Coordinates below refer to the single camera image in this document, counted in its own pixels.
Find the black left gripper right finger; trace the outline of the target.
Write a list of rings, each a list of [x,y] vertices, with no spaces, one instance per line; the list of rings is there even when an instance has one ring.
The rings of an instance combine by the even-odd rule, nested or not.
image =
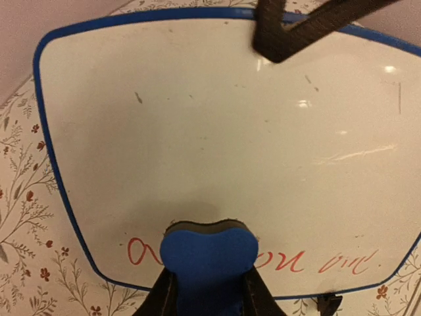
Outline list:
[[[286,316],[272,297],[269,289],[255,267],[243,276],[243,316]]]

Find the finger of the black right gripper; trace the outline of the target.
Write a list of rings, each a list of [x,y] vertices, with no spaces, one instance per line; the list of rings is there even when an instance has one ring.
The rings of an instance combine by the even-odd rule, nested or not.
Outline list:
[[[291,26],[282,24],[286,2],[257,3],[253,49],[273,63],[282,63],[332,32],[374,13],[396,0],[326,1]]]

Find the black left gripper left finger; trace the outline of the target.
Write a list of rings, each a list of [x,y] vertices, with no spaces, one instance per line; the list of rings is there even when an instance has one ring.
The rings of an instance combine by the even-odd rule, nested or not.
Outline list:
[[[176,275],[164,268],[133,316],[176,316],[177,297]]]

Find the blue whiteboard eraser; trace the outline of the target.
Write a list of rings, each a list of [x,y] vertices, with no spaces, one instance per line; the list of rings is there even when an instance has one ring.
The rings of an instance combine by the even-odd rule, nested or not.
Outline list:
[[[160,245],[164,267],[175,275],[178,315],[240,315],[243,276],[257,260],[259,242],[241,221],[179,221]]]

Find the small blue-framed whiteboard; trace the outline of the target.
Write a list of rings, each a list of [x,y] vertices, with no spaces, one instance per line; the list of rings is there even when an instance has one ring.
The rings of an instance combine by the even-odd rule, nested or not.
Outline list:
[[[110,16],[46,34],[46,148],[92,269],[148,290],[172,222],[237,219],[278,299],[388,281],[420,240],[420,48],[347,26],[274,64],[253,11]]]

